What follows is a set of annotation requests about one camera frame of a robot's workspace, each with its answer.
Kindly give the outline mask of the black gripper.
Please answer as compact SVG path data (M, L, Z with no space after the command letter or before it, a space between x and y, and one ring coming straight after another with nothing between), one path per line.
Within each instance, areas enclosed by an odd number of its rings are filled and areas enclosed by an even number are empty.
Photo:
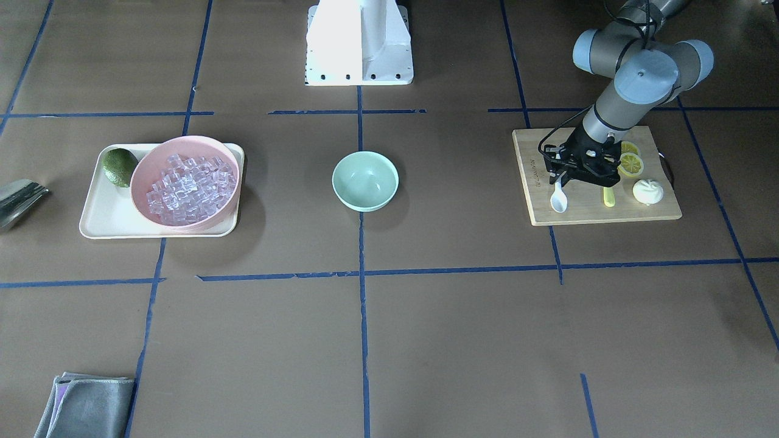
M621 142L607 137L605 142L593 141L584 131L574 131L559 146L543 145L543 160L549 183L560 186L571 180L612 187L620 182Z

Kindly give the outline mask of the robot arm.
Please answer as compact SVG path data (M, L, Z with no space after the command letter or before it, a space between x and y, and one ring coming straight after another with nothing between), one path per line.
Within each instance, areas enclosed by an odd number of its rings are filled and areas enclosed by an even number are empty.
M582 121L565 142L538 142L549 183L572 180L612 187L620 181L621 141L652 109L689 91L713 70L711 47L698 40L664 44L655 39L687 1L629 1L603 29L590 29L574 44L573 63L611 83L581 111Z

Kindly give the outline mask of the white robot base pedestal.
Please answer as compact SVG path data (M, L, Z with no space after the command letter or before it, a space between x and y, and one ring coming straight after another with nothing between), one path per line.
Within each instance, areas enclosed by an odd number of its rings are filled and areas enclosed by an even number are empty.
M307 86L401 86L414 80L408 11L396 1L320 1L308 10Z

